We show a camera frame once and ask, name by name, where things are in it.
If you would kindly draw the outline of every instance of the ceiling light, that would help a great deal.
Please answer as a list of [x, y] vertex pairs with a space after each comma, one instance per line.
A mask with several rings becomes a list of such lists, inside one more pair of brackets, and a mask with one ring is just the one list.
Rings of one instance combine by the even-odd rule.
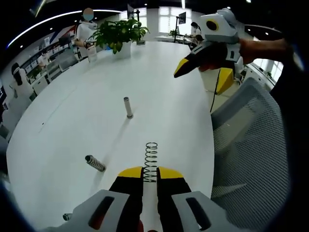
[[[96, 11], [96, 12], [114, 12], [114, 13], [121, 13], [121, 11], [114, 11], [114, 10], [93, 10], [93, 11]], [[33, 26], [31, 26], [30, 28], [28, 28], [27, 30], [23, 31], [22, 33], [20, 33], [19, 35], [17, 35], [7, 46], [6, 48], [8, 48], [9, 46], [11, 46], [12, 43], [14, 43], [19, 37], [23, 36], [24, 34], [26, 34], [28, 31], [30, 31], [31, 29], [34, 29], [35, 27], [37, 27], [38, 25], [41, 25], [43, 23], [46, 23], [50, 20], [53, 20], [55, 18], [59, 18], [59, 17], [62, 17], [62, 16], [66, 16], [66, 15], [72, 15], [72, 14], [80, 14], [81, 12], [83, 11], [72, 11], [72, 12], [68, 12], [68, 13], [64, 13], [64, 14], [59, 14], [59, 15], [56, 15], [56, 16], [53, 16], [51, 18], [48, 18], [48, 19], [45, 19]]]

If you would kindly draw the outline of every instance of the white table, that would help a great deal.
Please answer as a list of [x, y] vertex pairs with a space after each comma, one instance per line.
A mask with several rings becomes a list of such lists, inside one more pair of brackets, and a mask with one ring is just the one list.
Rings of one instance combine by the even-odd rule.
[[[16, 201], [34, 228], [62, 224], [64, 213], [109, 189], [122, 170], [144, 166], [152, 141], [158, 166], [180, 171], [192, 191], [211, 196], [213, 134], [202, 79], [198, 70], [173, 77], [189, 47], [147, 42], [131, 50], [128, 59], [102, 51], [95, 64], [74, 65], [20, 119], [7, 163]], [[126, 118], [125, 96], [133, 119]], [[107, 165], [104, 174], [86, 164], [89, 154]]]
[[[170, 43], [174, 42], [174, 37], [173, 36], [160, 35], [160, 36], [156, 36], [155, 39], [158, 40], [158, 41], [162, 41], [162, 42], [170, 42]], [[192, 42], [187, 37], [185, 37], [185, 38], [183, 36], [177, 36], [176, 37], [176, 40], [179, 41], [179, 42], [183, 42], [183, 39], [184, 39], [186, 44], [189, 44], [189, 43]]]

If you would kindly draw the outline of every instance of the metal cylinder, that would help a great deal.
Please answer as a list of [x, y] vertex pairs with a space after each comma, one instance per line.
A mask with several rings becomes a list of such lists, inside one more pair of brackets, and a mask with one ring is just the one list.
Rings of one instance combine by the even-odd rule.
[[96, 158], [94, 158], [91, 155], [86, 156], [85, 160], [86, 160], [87, 164], [89, 164], [91, 167], [94, 167], [95, 169], [97, 169], [100, 172], [103, 172], [106, 169], [104, 164], [100, 163]]
[[69, 221], [72, 217], [72, 214], [64, 214], [64, 215], [62, 215], [62, 217], [65, 221]]
[[125, 107], [126, 107], [126, 117], [127, 118], [133, 118], [133, 113], [132, 113], [132, 110], [131, 110], [129, 98], [125, 97], [124, 101], [125, 101]]

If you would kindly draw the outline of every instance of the spring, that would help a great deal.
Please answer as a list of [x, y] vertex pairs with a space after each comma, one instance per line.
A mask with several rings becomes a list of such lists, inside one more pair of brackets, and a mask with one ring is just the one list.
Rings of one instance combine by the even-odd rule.
[[144, 167], [144, 182], [156, 182], [156, 168], [157, 168], [157, 149], [158, 144], [154, 142], [146, 143], [146, 153], [145, 153], [145, 167]]
[[99, 170], [100, 172], [103, 172], [106, 168], [105, 165], [100, 163], [96, 158], [94, 158], [91, 155], [88, 155], [85, 157], [85, 160], [87, 161], [87, 163], [94, 167], [95, 169]]

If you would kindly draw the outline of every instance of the black cable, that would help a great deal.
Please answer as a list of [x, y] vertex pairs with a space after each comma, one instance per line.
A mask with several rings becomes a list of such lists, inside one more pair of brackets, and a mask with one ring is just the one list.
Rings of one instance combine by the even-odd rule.
[[218, 86], [218, 83], [219, 83], [219, 75], [220, 75], [220, 72], [221, 72], [221, 70], [220, 70], [219, 73], [218, 73], [217, 83], [216, 83], [216, 87], [215, 87], [214, 93], [213, 93], [213, 99], [212, 99], [212, 104], [211, 104], [211, 111], [212, 111], [212, 107], [213, 107], [213, 104], [214, 104], [214, 97], [215, 97], [216, 94], [217, 94], [217, 86]]

